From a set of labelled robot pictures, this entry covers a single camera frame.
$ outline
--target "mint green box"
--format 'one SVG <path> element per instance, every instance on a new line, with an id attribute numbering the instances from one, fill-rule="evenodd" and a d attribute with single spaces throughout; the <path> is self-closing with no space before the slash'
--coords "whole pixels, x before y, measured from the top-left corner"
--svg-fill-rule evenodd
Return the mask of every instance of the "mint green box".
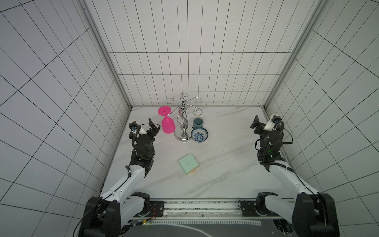
<path id="1" fill-rule="evenodd" d="M 189 154 L 184 158 L 180 159 L 179 164 L 186 174 L 199 167 L 199 163 L 195 160 L 192 154 Z"/>

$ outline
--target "black cable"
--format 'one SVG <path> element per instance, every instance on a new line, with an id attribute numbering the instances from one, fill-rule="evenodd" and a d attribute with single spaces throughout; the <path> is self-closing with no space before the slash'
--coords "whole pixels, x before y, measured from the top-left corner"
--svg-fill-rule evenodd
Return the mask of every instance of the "black cable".
<path id="1" fill-rule="evenodd" d="M 287 141 L 287 142 L 283 142 L 283 144 L 292 144 L 293 143 L 293 137 L 292 137 L 292 134 L 286 129 L 284 128 L 291 136 L 291 141 Z"/>
<path id="2" fill-rule="evenodd" d="M 278 140 L 278 138 L 280 137 L 280 135 L 283 133 L 283 129 L 284 129 L 284 122 L 282 120 L 278 120 L 276 121 L 275 125 L 277 124 L 281 124 L 282 126 L 280 127 L 280 131 L 278 133 L 278 135 L 276 136 L 276 138 L 274 140 L 271 141 L 271 143 L 273 144 L 276 140 Z"/>
<path id="3" fill-rule="evenodd" d="M 116 192 L 121 186 L 123 186 L 124 185 L 124 183 L 129 179 L 129 177 L 130 176 L 128 176 L 127 178 L 126 178 L 126 180 L 116 189 L 116 190 L 114 190 L 114 192 Z M 102 200 L 105 200 L 105 199 L 107 199 L 108 197 L 110 197 L 111 195 L 112 195 L 112 193 L 111 194 L 109 194 L 106 198 L 103 198 L 103 199 L 101 199 L 100 201 L 102 201 Z M 80 219 L 80 221 L 78 222 L 78 224 L 76 225 L 76 227 L 75 227 L 75 229 L 74 229 L 74 232 L 72 233 L 72 237 L 74 237 L 74 235 L 75 235 L 75 231 L 76 231 L 76 229 L 77 229 L 77 227 L 79 226 L 79 224 L 80 224 L 80 222 L 83 220 L 83 218 L 95 207 L 95 206 L 97 206 L 97 204 L 96 205 L 94 205 L 93 207 L 91 207 L 91 209 L 89 209 L 89 211 L 88 212 L 86 212 L 84 215 L 83 215 L 83 217 Z"/>
<path id="4" fill-rule="evenodd" d="M 141 125 L 138 125 L 137 129 L 136 129 L 136 133 L 134 134 L 133 136 L 133 139 L 132 139 L 132 147 L 135 147 L 136 145 L 134 144 L 134 142 L 136 141 L 137 139 L 137 134 L 139 134 L 139 130 L 141 129 Z"/>
<path id="5" fill-rule="evenodd" d="M 255 149 L 257 150 L 257 151 L 259 151 L 259 149 L 257 149 L 257 142 L 258 141 L 260 141 L 260 139 L 258 139 L 257 141 L 255 141 Z"/>
<path id="6" fill-rule="evenodd" d="M 142 126 L 142 125 L 150 125 L 150 124 L 141 124 L 141 126 Z M 158 125 L 158 126 L 160 126 L 159 124 L 155 124 L 155 125 Z"/>
<path id="7" fill-rule="evenodd" d="M 74 232 L 72 233 L 72 237 L 75 237 L 75 231 L 76 231 L 76 228 L 79 226 L 79 224 L 80 224 L 80 222 L 83 220 L 83 218 L 94 208 L 94 207 L 96 207 L 97 206 L 97 204 L 96 205 L 94 205 L 93 207 L 91 207 L 91 209 L 89 209 L 88 210 L 88 212 L 86 212 L 84 215 L 83 215 L 83 217 L 80 219 L 80 221 L 78 222 L 78 224 L 76 225 L 76 227 L 75 227 L 75 229 L 74 229 Z"/>
<path id="8" fill-rule="evenodd" d="M 240 202 L 241 202 L 241 201 L 244 201 L 244 202 L 246 202 L 246 201 L 245 201 L 245 200 L 243 200 L 243 199 L 241 199 L 241 200 L 239 200 L 239 201 L 238 201 L 237 205 L 238 205 L 238 207 L 239 207 L 239 208 L 241 208 L 241 209 L 242 209 L 242 207 L 240 206 Z"/>
<path id="9" fill-rule="evenodd" d="M 283 164 L 280 164 L 280 163 L 276 163 L 276 162 L 267 162 L 267 163 L 263 163 L 263 162 L 259 162 L 261 165 L 277 165 L 277 166 L 280 166 L 280 167 L 283 167 L 285 168 L 286 170 L 289 170 L 291 172 L 294 172 L 294 170 L 290 167 L 287 167 L 286 165 L 283 165 Z"/>
<path id="10" fill-rule="evenodd" d="M 311 192 L 313 195 L 315 195 L 316 196 L 316 198 L 320 201 L 320 203 L 321 203 L 321 205 L 323 206 L 323 213 L 324 213 L 324 224 L 325 224 L 325 227 L 326 227 L 326 214 L 325 214 L 325 207 L 324 207 L 324 204 L 322 203 L 322 201 L 318 198 L 318 196 L 314 193 L 314 192 L 312 192 L 304 183 L 303 183 L 303 181 L 301 181 L 301 179 L 300 179 L 300 177 L 295 173 L 295 172 L 293 172 L 297 177 L 298 177 L 298 179 L 300 180 L 300 182 L 303 184 L 303 186 L 306 188 L 306 189 L 308 189 L 309 190 L 309 192 Z"/>

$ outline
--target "blue and white bowl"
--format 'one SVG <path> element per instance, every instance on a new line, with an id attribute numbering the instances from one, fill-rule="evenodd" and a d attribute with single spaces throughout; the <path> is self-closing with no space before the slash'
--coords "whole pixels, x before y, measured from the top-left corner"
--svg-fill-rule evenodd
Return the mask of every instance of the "blue and white bowl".
<path id="1" fill-rule="evenodd" d="M 208 138 L 208 131 L 203 127 L 194 128 L 191 132 L 191 137 L 197 142 L 203 142 Z"/>

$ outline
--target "white marble surface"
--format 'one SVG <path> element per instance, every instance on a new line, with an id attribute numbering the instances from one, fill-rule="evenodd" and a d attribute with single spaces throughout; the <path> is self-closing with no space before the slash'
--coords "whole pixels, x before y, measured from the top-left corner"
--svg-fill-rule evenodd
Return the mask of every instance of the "white marble surface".
<path id="1" fill-rule="evenodd" d="M 138 124 L 161 124 L 159 107 L 135 107 L 129 121 Z M 136 191 L 151 198 L 255 198 L 258 192 L 271 191 L 289 197 L 280 181 L 259 165 L 254 143 L 259 136 L 250 129 L 255 115 L 265 121 L 260 107 L 204 107 L 200 116 L 209 137 L 202 143 L 183 143 L 173 133 L 161 129 L 155 137 L 154 164 L 148 175 L 136 186 Z M 195 116 L 188 110 L 188 120 Z M 177 110 L 170 116 L 176 123 Z M 127 170 L 132 153 L 130 129 L 125 127 L 103 191 L 108 190 Z M 192 153 L 199 167 L 186 175 L 178 160 Z"/>

